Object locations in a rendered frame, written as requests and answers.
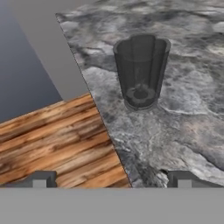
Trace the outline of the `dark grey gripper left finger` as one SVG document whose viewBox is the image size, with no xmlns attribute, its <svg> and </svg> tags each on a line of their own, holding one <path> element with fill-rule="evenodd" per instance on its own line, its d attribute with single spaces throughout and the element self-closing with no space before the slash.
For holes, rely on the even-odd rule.
<svg viewBox="0 0 224 224">
<path fill-rule="evenodd" d="M 2 188 L 5 187 L 24 187 L 24 188 L 54 188 L 57 186 L 56 183 L 57 172 L 56 171 L 35 171 L 28 175 L 25 179 L 8 184 L 3 184 Z"/>
</svg>

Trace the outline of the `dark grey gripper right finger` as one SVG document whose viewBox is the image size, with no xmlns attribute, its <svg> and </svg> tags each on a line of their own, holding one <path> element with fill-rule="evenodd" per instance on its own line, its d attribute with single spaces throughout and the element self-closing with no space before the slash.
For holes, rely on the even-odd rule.
<svg viewBox="0 0 224 224">
<path fill-rule="evenodd" d="M 222 185 L 198 178 L 190 171 L 169 171 L 167 177 L 167 186 L 172 188 L 222 188 Z"/>
</svg>

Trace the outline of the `dark grey translucent jug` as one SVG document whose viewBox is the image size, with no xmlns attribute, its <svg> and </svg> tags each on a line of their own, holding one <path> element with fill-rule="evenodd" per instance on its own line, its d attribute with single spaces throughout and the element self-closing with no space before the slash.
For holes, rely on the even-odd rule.
<svg viewBox="0 0 224 224">
<path fill-rule="evenodd" d="M 150 33 L 131 35 L 113 46 L 124 104 L 149 109 L 160 96 L 171 42 Z"/>
</svg>

